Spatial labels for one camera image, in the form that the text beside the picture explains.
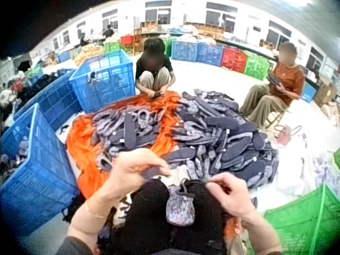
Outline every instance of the hand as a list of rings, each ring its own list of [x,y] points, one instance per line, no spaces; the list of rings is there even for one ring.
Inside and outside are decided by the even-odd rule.
[[[276,89],[280,91],[281,93],[286,92],[285,87],[283,87],[282,83],[280,82],[279,86],[276,86]]]
[[[217,174],[209,180],[206,188],[229,214],[247,221],[256,213],[244,180],[230,173]]]
[[[149,149],[120,153],[115,159],[109,179],[104,184],[107,193],[122,198],[138,190],[145,182],[142,172],[149,166],[159,166],[162,175],[169,175],[168,164]]]
[[[163,87],[160,88],[159,92],[164,95],[165,92],[168,90],[168,84],[164,85]]]
[[[147,92],[148,98],[154,98],[155,97],[155,93],[153,90],[149,89]]]

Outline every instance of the ceiling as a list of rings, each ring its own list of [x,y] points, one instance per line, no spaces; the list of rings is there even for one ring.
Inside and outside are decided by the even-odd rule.
[[[340,62],[340,0],[234,1],[258,8],[285,21],[318,45],[328,57]]]

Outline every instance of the wooden chair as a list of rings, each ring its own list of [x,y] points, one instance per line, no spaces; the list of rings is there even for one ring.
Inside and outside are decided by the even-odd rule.
[[[271,113],[269,114],[268,118],[266,119],[267,122],[268,122],[269,124],[265,127],[265,129],[269,128],[269,127],[270,127],[271,125],[273,125],[275,122],[277,122],[276,125],[278,125],[278,124],[280,123],[281,119],[283,118],[283,115],[284,115],[286,112],[291,113],[288,109],[286,109],[286,110],[281,110],[281,111],[279,111],[279,112],[271,112]],[[269,118],[270,115],[272,115],[272,116],[274,117],[274,120],[272,120],[272,121],[270,120],[270,118]]]
[[[136,52],[143,52],[144,45],[142,39],[142,29],[137,28],[133,32],[133,56],[136,55]]]

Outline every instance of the seated person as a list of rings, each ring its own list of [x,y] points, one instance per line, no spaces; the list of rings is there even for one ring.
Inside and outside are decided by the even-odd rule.
[[[113,31],[113,29],[111,28],[111,25],[107,25],[107,29],[104,31],[103,36],[105,36],[105,38],[111,37],[113,36],[115,32]]]
[[[258,128],[262,128],[269,113],[284,111],[293,99],[300,99],[304,85],[304,73],[295,63],[297,50],[291,42],[283,43],[279,48],[279,59],[273,74],[279,79],[278,86],[269,85],[253,86],[240,112],[248,116]]]
[[[83,47],[89,44],[89,39],[85,38],[85,33],[81,33],[80,46]]]
[[[136,87],[141,93],[154,98],[155,92],[164,94],[176,77],[169,58],[164,55],[165,45],[160,38],[148,39],[144,52],[136,64]]]

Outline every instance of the person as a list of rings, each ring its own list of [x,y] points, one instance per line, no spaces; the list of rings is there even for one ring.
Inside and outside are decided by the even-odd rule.
[[[115,32],[113,31],[113,29],[111,28],[111,25],[107,25],[107,29],[104,31],[103,36],[105,36],[105,38],[111,37],[113,36]]]
[[[89,44],[89,40],[87,38],[85,38],[85,33],[81,33],[80,46],[83,47],[87,44]]]
[[[120,153],[108,180],[74,214],[57,255],[92,254],[110,210],[130,192],[134,193],[125,225],[108,254],[225,254],[223,211],[242,219],[256,254],[281,254],[278,235],[256,212],[243,180],[223,173],[206,184],[186,181],[188,192],[195,196],[195,220],[191,226],[178,227],[166,220],[167,187],[158,179],[143,178],[147,166],[170,174],[167,163],[149,149]]]
[[[281,44],[279,62],[273,74],[279,79],[278,86],[253,86],[240,108],[241,114],[248,117],[258,128],[262,128],[270,112],[284,111],[291,102],[300,99],[304,85],[304,73],[295,63],[298,51],[291,42]]]
[[[176,81],[171,62],[164,51],[162,39],[148,39],[144,43],[144,52],[136,63],[135,85],[149,98],[154,98],[156,92],[164,94]]]

